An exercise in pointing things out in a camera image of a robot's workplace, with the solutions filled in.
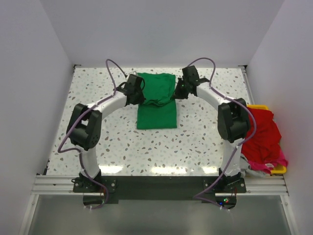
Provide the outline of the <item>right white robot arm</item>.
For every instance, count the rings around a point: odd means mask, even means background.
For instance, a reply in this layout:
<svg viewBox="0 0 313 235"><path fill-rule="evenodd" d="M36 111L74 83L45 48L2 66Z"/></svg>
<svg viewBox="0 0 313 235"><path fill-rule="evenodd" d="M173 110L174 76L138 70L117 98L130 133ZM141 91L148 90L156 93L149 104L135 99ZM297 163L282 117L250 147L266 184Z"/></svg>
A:
<svg viewBox="0 0 313 235"><path fill-rule="evenodd" d="M232 178L240 173L240 155L242 142L251 128L246 101L242 98L228 97L211 86L207 78L200 78L195 66L182 69L182 78L178 79L172 99L187 99L190 94L209 103L218 112L217 129L224 140L223 162L218 187L230 192L235 187Z"/></svg>

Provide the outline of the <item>green t shirt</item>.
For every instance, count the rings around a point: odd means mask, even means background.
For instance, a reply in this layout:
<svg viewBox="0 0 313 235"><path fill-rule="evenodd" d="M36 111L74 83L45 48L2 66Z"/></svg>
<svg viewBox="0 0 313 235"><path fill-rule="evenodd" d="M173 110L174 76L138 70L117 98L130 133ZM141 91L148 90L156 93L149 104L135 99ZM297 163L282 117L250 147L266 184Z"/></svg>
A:
<svg viewBox="0 0 313 235"><path fill-rule="evenodd" d="M169 73L139 73L144 79L145 101L138 106L139 130L177 128L176 101L172 99L176 87L176 76Z"/></svg>

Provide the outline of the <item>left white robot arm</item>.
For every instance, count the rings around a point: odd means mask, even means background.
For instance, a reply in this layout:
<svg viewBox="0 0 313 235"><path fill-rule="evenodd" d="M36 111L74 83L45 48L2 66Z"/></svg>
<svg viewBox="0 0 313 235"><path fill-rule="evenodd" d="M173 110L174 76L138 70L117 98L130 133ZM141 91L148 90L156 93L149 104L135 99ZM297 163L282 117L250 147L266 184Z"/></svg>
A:
<svg viewBox="0 0 313 235"><path fill-rule="evenodd" d="M67 127L66 139L74 145L70 151L77 151L81 167L80 174L85 177L84 186L90 192L101 188L101 170L96 156L96 146L101 137L102 121L111 113L127 105L138 105L145 101L143 90L145 81L136 74L113 90L113 94L88 105L74 106Z"/></svg>

